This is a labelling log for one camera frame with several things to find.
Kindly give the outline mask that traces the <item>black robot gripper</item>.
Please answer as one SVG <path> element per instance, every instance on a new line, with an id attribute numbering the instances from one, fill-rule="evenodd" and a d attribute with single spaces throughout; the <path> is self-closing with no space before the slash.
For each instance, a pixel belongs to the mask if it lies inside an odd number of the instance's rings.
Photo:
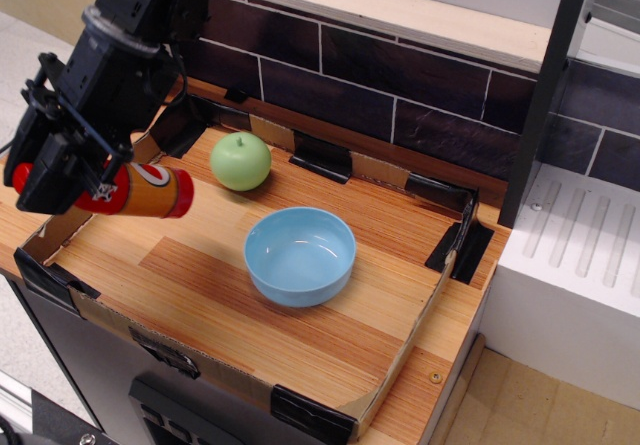
<path id="1" fill-rule="evenodd" d="M 17 178 L 19 210 L 58 215 L 132 161 L 132 133 L 150 125 L 173 86 L 173 55 L 119 30 L 87 29 L 68 61 L 39 60 L 4 185 Z"/>

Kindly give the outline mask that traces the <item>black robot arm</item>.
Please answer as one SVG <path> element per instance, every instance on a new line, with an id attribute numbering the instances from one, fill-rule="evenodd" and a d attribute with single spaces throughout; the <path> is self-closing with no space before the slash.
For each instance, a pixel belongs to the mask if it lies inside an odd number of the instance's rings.
<path id="1" fill-rule="evenodd" d="M 189 174 L 139 163 L 132 137 L 185 100 L 179 48 L 200 36 L 208 1 L 95 0 L 69 59 L 39 56 L 4 168 L 19 210 L 60 215 L 77 207 L 161 218 L 187 212 Z"/>

